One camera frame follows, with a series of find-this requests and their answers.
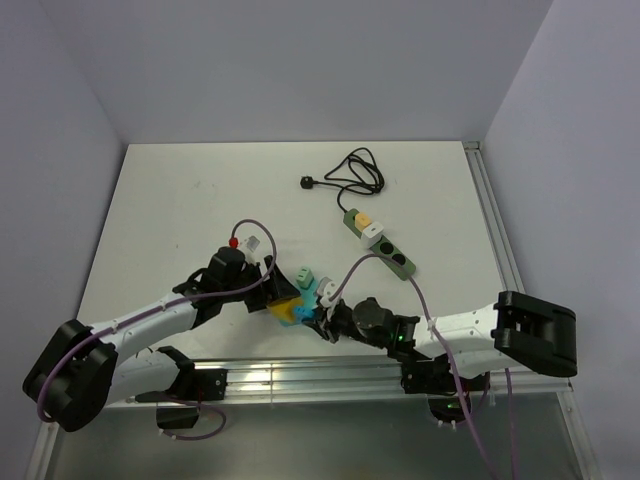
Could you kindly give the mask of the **teal triangular power strip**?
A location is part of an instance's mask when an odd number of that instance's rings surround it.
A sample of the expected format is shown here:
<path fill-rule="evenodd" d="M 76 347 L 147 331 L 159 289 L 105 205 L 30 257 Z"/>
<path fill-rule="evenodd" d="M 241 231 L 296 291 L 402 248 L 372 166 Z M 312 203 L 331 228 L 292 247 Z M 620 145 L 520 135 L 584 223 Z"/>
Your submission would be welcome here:
<path fill-rule="evenodd" d="M 300 297 L 304 300 L 304 307 L 314 309 L 316 307 L 316 296 L 315 296 L 315 288 L 311 286 L 309 290 L 299 290 Z M 295 323 L 291 325 L 286 325 L 282 322 L 280 324 L 284 327 L 290 327 L 294 325 L 301 325 L 302 323 Z"/>

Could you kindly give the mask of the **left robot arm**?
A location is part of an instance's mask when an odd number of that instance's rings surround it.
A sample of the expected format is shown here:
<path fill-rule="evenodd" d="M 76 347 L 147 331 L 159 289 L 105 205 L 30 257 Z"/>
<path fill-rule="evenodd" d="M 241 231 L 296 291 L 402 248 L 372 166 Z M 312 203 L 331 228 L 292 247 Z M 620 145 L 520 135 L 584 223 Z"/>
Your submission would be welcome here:
<path fill-rule="evenodd" d="M 273 256 L 252 262 L 240 249 L 221 247 L 207 266 L 133 314 L 94 325 L 77 319 L 62 324 L 27 374 L 23 392 L 41 420 L 67 432 L 127 397 L 219 399 L 214 381 L 162 340 L 198 328 L 229 303 L 242 303 L 250 313 L 279 306 L 290 312 L 299 298 Z"/>

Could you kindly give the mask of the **green power strip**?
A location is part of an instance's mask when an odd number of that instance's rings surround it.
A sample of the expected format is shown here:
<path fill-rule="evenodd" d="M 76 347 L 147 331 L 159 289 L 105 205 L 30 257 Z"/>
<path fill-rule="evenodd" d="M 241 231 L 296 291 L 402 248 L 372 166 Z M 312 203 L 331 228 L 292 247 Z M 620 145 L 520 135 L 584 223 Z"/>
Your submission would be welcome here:
<path fill-rule="evenodd" d="M 360 243 L 362 231 L 354 225 L 354 216 L 359 212 L 357 209 L 348 210 L 343 214 L 343 223 L 357 237 L 360 246 L 365 249 Z M 381 256 L 383 263 L 402 281 L 416 272 L 416 265 L 386 236 L 385 229 L 380 241 L 365 250 Z"/>

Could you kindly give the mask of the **yellow cube socket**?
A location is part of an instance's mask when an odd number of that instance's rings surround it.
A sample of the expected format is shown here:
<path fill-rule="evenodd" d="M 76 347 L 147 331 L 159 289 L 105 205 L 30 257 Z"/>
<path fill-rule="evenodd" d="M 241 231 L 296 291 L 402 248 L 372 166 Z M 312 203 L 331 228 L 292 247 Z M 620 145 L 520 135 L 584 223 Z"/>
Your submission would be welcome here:
<path fill-rule="evenodd" d="M 267 305 L 269 313 L 280 322 L 291 325 L 296 323 L 296 316 L 294 310 L 297 307 L 302 307 L 304 300 L 301 297 L 278 300 Z"/>

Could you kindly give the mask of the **small orange plug adapter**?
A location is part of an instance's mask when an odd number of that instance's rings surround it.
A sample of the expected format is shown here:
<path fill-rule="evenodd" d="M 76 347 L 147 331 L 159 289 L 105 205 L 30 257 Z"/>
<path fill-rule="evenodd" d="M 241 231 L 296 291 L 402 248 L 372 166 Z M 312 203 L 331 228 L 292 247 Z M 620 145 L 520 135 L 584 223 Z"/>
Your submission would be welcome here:
<path fill-rule="evenodd" d="M 359 231 L 363 231 L 372 223 L 369 216 L 363 212 L 359 212 L 354 216 L 354 225 Z"/>

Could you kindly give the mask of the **blue plug adapter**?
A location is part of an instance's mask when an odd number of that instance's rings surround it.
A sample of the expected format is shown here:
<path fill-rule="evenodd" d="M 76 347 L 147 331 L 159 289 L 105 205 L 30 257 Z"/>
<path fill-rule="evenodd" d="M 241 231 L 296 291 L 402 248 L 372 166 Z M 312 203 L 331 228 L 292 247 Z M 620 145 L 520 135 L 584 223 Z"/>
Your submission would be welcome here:
<path fill-rule="evenodd" d="M 314 318 L 314 310 L 304 306 L 296 306 L 293 308 L 294 320 L 297 323 L 304 323 Z"/>

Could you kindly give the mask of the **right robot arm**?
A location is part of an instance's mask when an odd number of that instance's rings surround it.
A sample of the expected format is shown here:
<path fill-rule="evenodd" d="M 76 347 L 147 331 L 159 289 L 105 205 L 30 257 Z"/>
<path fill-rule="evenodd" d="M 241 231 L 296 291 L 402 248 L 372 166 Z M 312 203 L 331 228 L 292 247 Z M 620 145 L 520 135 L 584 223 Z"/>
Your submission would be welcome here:
<path fill-rule="evenodd" d="M 331 343 L 346 337 L 405 364 L 442 357 L 432 370 L 435 383 L 446 390 L 517 366 L 556 378 L 578 373 L 576 314 L 515 291 L 501 292 L 485 307 L 430 320 L 395 314 L 373 297 L 353 308 L 344 301 L 329 308 L 298 307 L 296 315 Z"/>

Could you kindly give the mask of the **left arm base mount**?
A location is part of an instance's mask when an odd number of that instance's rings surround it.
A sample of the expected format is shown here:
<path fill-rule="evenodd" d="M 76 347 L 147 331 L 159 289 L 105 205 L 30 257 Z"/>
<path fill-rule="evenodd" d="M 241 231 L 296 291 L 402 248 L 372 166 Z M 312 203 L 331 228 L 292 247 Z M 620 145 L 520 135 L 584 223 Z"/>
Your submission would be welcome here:
<path fill-rule="evenodd" d="M 137 403 L 156 404 L 156 424 L 160 434 L 175 441 L 201 441 L 220 434 L 228 417 L 214 402 L 225 398 L 228 370 L 194 369 L 180 374 L 167 391 L 153 391 L 134 396 Z M 196 426 L 204 414 L 213 414 L 219 425 L 209 433 L 187 435 L 180 430 Z"/>

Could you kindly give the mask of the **light green plug adapter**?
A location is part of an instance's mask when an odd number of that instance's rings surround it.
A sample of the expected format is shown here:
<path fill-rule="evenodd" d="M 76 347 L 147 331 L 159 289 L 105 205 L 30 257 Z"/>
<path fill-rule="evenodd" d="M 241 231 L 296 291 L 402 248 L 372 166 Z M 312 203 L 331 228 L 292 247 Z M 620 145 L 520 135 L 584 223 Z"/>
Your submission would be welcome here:
<path fill-rule="evenodd" d="M 296 274 L 296 283 L 302 290 L 309 290 L 315 281 L 315 276 L 310 267 L 301 267 Z"/>

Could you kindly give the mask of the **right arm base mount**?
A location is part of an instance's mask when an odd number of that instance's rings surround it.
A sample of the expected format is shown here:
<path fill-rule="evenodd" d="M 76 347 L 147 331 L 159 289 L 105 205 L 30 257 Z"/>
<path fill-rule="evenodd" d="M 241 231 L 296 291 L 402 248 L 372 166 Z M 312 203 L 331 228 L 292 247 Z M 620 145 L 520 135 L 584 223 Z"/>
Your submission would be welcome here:
<path fill-rule="evenodd" d="M 486 372 L 472 379 L 461 378 L 460 384 L 467 409 L 473 414 L 471 394 L 481 393 L 477 404 L 480 408 L 488 396 L 490 374 Z M 454 376 L 445 357 L 402 363 L 400 385 L 405 394 L 426 396 L 429 412 L 437 424 L 454 427 L 466 422 Z"/>

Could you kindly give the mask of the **white charger plug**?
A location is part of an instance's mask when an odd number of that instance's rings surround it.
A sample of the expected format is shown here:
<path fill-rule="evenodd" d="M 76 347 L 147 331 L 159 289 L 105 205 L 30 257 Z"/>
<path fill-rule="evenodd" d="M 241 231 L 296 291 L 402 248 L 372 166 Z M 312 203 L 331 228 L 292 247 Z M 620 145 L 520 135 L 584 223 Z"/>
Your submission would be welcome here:
<path fill-rule="evenodd" d="M 383 233 L 384 226 L 380 222 L 374 221 L 362 230 L 360 243 L 365 249 L 370 249 L 380 241 Z"/>

